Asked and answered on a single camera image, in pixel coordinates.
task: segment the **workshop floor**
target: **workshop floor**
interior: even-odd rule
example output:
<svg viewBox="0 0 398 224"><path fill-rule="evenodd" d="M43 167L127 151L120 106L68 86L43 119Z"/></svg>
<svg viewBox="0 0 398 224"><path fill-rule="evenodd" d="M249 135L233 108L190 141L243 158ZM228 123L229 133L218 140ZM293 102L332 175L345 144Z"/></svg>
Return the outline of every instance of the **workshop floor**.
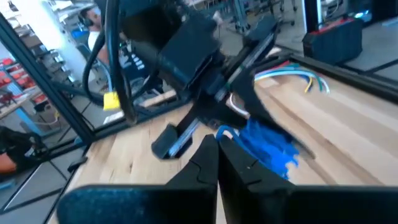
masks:
<svg viewBox="0 0 398 224"><path fill-rule="evenodd" d="M301 1L297 1L298 11L294 13L290 1L285 4L285 19L295 19L295 25L283 25L281 33L278 35L277 44L302 52L301 40L304 36L303 14L301 11ZM241 38L238 34L234 34L224 28L215 33L215 36L223 43L222 50L226 54L236 55L241 45ZM398 52L398 24L390 27L383 27L381 24L374 24L363 30L363 53L356 59L347 63L347 65L358 68L360 70L369 70L378 67L387 62L397 59ZM398 65L386 68L376 72L378 75L398 80ZM73 105L82 113L95 127L101 126L105 118L114 111L103 111L102 108L91 104L86 98L76 96L72 99ZM65 127L62 132L46 139L46 142L62 142L76 137L74 130ZM79 158L82 150L77 150L58 157L53 163L62 171L65 177L69 176L66 171L69 164ZM11 195L16 193L16 189L24 184L22 190L17 194L13 201L9 202L9 206L15 206L23 201L32 199L39 195L52 192L63 187L66 180L60 175L50 163L42 164L33 175L33 170L16 177L16 186L0 190L0 207L8 203ZM42 223L47 213L52 207L57 195L39 200L36 203L26 207L19 208L5 215L0 216L0 223Z"/></svg>

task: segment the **yellow wire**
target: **yellow wire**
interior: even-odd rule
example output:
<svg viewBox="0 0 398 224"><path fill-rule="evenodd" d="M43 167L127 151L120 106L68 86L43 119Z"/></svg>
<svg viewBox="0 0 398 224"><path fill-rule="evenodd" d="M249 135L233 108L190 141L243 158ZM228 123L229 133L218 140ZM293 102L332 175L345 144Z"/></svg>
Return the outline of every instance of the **yellow wire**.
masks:
<svg viewBox="0 0 398 224"><path fill-rule="evenodd" d="M311 88L311 86L312 86L312 77L310 77L310 81L309 81L307 87L305 88L304 93L307 93L308 90Z"/></svg>

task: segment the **blue wire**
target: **blue wire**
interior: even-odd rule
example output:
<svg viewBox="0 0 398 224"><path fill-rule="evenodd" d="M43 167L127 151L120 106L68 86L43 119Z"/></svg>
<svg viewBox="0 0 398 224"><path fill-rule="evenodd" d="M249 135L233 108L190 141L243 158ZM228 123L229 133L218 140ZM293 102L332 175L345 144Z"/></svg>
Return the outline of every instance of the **blue wire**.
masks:
<svg viewBox="0 0 398 224"><path fill-rule="evenodd" d="M291 144L292 140L286 139L284 135L276 133L253 119L248 120L246 127L240 131L239 135L233 128L222 125L216 134L216 139L220 140L225 131L231 133L233 141L247 153L285 179L288 179L286 164L293 162L296 166L298 165L294 155L299 152Z"/></svg>

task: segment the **person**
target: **person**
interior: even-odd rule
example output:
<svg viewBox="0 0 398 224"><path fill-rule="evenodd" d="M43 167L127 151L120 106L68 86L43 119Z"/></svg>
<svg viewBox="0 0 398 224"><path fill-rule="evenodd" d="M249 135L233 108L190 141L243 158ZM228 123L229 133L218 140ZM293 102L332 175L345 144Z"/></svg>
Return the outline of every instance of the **person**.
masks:
<svg viewBox="0 0 398 224"><path fill-rule="evenodd" d="M79 21L83 25L87 26L88 30L90 31L87 44L88 48L92 51L94 48L94 44L98 36L100 35L102 29L101 11L98 7L86 8L79 12L78 18ZM108 50L106 44L98 52L97 58L100 59L106 65L109 65L109 57L108 57Z"/></svg>

